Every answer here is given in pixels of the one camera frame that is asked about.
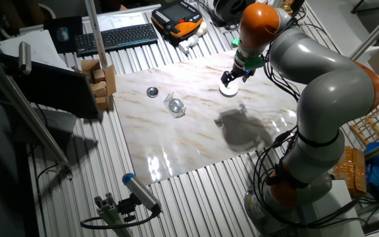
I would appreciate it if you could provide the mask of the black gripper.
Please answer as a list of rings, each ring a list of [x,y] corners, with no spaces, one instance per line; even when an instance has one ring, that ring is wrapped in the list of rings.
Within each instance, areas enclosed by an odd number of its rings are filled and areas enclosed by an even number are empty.
[[[246,82],[248,78],[252,77],[255,74],[255,69],[246,70],[243,67],[240,67],[237,63],[233,64],[231,72],[224,71],[221,76],[222,84],[227,88],[228,84],[235,80],[235,78],[242,77],[242,81]]]

